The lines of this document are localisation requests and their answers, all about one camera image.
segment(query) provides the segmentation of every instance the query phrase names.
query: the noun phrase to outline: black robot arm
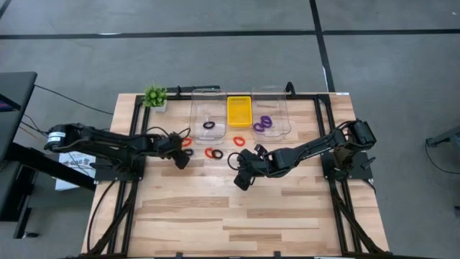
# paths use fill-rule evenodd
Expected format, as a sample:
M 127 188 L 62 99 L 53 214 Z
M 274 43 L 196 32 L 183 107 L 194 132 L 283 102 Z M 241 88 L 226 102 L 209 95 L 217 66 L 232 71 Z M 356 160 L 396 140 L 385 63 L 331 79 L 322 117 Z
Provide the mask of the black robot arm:
M 175 132 L 130 137 L 82 124 L 60 124 L 49 130 L 45 149 L 55 153 L 78 151 L 94 155 L 109 160 L 117 170 L 129 171 L 140 156 L 172 158 L 179 169 L 184 169 L 190 158 L 182 151 L 182 141 Z
M 245 149 L 238 154 L 238 176 L 234 183 L 242 190 L 252 185 L 255 177 L 279 178 L 285 176 L 302 160 L 333 150 L 335 166 L 341 171 L 351 169 L 353 156 L 370 149 L 376 143 L 367 122 L 344 122 L 324 137 L 294 148 L 280 148 L 267 152 L 257 145 L 257 153 Z

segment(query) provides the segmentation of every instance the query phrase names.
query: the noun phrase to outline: white label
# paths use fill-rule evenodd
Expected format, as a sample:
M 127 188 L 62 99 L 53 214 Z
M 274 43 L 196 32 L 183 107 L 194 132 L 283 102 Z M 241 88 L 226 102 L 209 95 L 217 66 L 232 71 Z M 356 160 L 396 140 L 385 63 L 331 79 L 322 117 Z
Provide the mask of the white label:
M 48 137 L 65 137 L 64 132 L 51 132 Z
M 48 142 L 60 141 L 60 137 L 49 137 Z

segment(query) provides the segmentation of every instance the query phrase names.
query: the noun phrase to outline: purple ring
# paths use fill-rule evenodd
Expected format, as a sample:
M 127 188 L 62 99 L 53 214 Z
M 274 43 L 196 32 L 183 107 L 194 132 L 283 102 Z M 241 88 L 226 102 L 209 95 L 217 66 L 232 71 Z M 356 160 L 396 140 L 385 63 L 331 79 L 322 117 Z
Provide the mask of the purple ring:
M 256 132 L 264 132 L 265 131 L 264 126 L 262 126 L 259 122 L 254 123 L 254 125 L 252 125 L 252 127 L 254 128 L 254 131 L 256 131 Z
M 263 126 L 263 127 L 271 127 L 273 125 L 273 122 L 272 122 L 272 119 L 270 118 L 270 116 L 262 116 L 260 117 L 260 124 Z

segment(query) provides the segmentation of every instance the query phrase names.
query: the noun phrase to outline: clear plastic container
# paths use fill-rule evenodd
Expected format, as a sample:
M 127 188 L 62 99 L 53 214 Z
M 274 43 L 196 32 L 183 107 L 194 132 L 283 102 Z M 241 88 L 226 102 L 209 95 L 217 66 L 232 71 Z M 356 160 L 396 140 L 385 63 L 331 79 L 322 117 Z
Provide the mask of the clear plastic container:
M 252 126 L 260 123 L 262 116 L 269 116 L 271 127 L 263 132 L 252 129 L 255 142 L 274 142 L 283 140 L 291 131 L 286 103 L 286 91 L 282 86 L 255 86 L 251 90 Z
M 227 94 L 219 89 L 197 89 L 192 92 L 190 136 L 197 144 L 220 144 L 224 141 L 227 123 Z M 206 129 L 206 122 L 214 127 Z

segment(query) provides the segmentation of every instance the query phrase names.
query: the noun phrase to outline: o-ring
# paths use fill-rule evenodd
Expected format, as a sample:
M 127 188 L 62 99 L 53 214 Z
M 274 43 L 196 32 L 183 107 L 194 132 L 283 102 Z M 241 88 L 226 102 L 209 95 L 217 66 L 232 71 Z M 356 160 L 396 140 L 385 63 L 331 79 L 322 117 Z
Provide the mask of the o-ring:
M 260 124 L 263 126 L 263 127 L 271 127 L 273 125 L 273 122 L 272 122 L 272 119 L 270 119 L 270 116 L 262 116 L 260 117 Z
M 182 140 L 182 146 L 188 147 L 189 145 L 192 145 L 192 139 L 189 137 L 184 137 L 184 139 Z
M 193 155 L 193 149 L 191 149 L 191 148 L 184 149 L 183 151 L 188 156 Z
M 208 153 L 208 151 L 213 152 L 213 149 L 210 148 L 210 147 L 206 148 L 206 149 L 204 150 L 204 154 L 205 154 L 208 158 L 214 158 L 212 155 L 210 155 L 210 154 Z
M 209 129 L 214 128 L 215 125 L 216 125 L 215 122 L 205 122 L 205 123 L 203 123 L 203 128 L 209 130 Z
M 252 125 L 252 127 L 257 132 L 264 132 L 265 131 L 264 126 L 262 126 L 259 122 L 254 123 L 254 125 Z
M 213 150 L 211 154 L 213 155 L 213 158 L 215 159 L 221 159 L 224 156 L 224 154 L 220 150 Z
M 244 146 L 244 144 L 246 144 L 246 140 L 244 140 L 243 137 L 234 137 L 233 142 L 235 143 L 235 145 L 237 145 L 239 147 L 242 147 L 242 146 Z

